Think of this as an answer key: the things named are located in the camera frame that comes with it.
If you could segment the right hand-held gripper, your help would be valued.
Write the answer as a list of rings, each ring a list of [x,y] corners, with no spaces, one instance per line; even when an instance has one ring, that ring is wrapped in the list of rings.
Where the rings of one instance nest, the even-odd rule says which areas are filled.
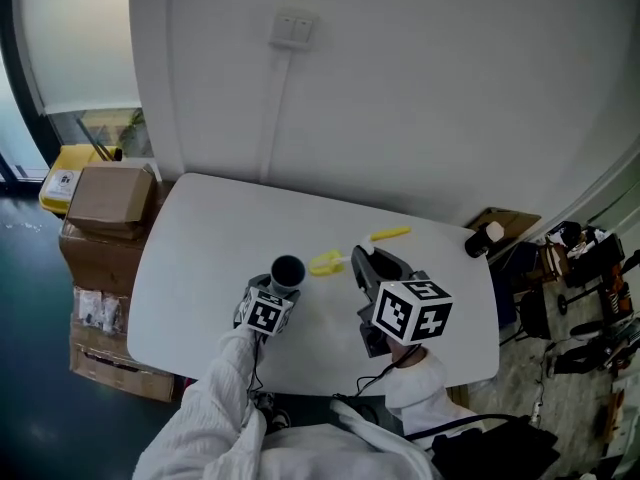
[[[453,296],[424,271],[380,248],[356,245],[351,266],[370,303],[358,312],[360,334],[370,358],[390,353],[387,339],[402,346],[423,344],[446,328]]]

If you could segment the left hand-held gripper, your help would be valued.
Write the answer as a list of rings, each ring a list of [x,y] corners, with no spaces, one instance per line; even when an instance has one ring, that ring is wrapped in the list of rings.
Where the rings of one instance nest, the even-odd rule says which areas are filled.
[[[234,311],[234,327],[245,325],[265,336],[275,336],[284,330],[300,298],[300,291],[291,291],[286,299],[268,292],[270,285],[271,275],[268,273],[249,280],[249,287]]]

